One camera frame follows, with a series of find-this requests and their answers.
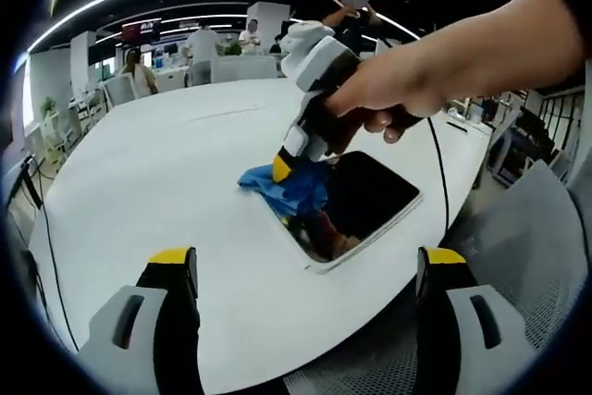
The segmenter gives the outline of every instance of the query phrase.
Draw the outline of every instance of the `round table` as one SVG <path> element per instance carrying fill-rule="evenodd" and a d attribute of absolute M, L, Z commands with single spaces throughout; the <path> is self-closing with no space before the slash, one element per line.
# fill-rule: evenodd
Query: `round table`
<path fill-rule="evenodd" d="M 258 194 L 239 188 L 270 164 L 302 92 L 289 80 L 241 80 L 149 96 L 115 107 L 80 143 L 46 197 L 68 318 L 79 344 L 97 310 L 133 285 L 156 252 L 197 249 L 202 325 L 197 351 L 206 393 L 247 388 L 327 352 L 370 321 L 413 278 L 417 248 L 438 246 L 444 201 L 426 122 L 395 145 L 361 131 L 363 150 L 423 194 L 409 215 L 326 274 L 305 270 L 296 242 Z M 489 135 L 434 117 L 450 218 L 465 201 Z M 52 317 L 56 297 L 41 212 L 31 250 Z"/>

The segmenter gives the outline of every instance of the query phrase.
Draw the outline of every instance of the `person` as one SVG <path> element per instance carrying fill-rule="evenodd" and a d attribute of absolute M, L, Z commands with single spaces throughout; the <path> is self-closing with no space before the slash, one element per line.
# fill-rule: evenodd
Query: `person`
<path fill-rule="evenodd" d="M 204 85 L 212 82 L 212 62 L 218 58 L 220 36 L 202 25 L 192 33 L 186 42 L 191 52 L 191 85 Z"/>
<path fill-rule="evenodd" d="M 257 19 L 249 20 L 247 29 L 239 35 L 239 45 L 244 55 L 258 55 L 261 53 L 261 36 L 257 32 L 259 21 Z"/>
<path fill-rule="evenodd" d="M 281 41 L 281 34 L 278 34 L 275 38 L 274 41 L 276 41 L 273 45 L 271 45 L 271 47 L 269 48 L 269 54 L 270 55 L 280 55 L 281 54 L 281 47 L 279 46 L 279 41 Z"/>
<path fill-rule="evenodd" d="M 158 94 L 156 77 L 154 76 L 154 73 L 142 63 L 140 51 L 136 48 L 128 51 L 126 65 L 121 69 L 120 74 L 126 73 L 131 74 L 136 86 L 136 91 L 140 97 Z"/>
<path fill-rule="evenodd" d="M 364 126 L 399 140 L 385 110 L 403 105 L 416 117 L 428 117 L 449 100 L 538 88 L 565 80 L 592 49 L 592 8 L 588 0 L 512 0 L 487 14 L 464 19 L 364 61 L 327 108 L 350 118 L 344 150 Z"/>
<path fill-rule="evenodd" d="M 335 31 L 337 40 L 359 55 L 364 43 L 362 35 L 369 26 L 379 25 L 380 18 L 369 0 L 340 0 L 340 4 L 342 7 L 324 17 L 322 22 Z"/>

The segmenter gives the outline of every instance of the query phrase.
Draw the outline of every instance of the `woman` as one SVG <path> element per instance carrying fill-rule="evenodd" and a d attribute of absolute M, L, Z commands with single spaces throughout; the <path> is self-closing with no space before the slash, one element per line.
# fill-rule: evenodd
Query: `woman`
<path fill-rule="evenodd" d="M 128 51 L 126 66 L 121 70 L 120 74 L 126 73 L 131 74 L 140 97 L 158 94 L 154 73 L 141 62 L 140 52 L 137 49 Z"/>

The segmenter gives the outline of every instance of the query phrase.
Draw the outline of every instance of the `blue rag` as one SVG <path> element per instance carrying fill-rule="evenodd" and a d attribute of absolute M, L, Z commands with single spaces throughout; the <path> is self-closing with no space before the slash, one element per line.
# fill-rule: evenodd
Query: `blue rag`
<path fill-rule="evenodd" d="M 239 185 L 260 193 L 278 217 L 315 215 L 327 203 L 327 165 L 310 162 L 299 166 L 276 184 L 272 166 L 251 168 L 239 179 Z"/>

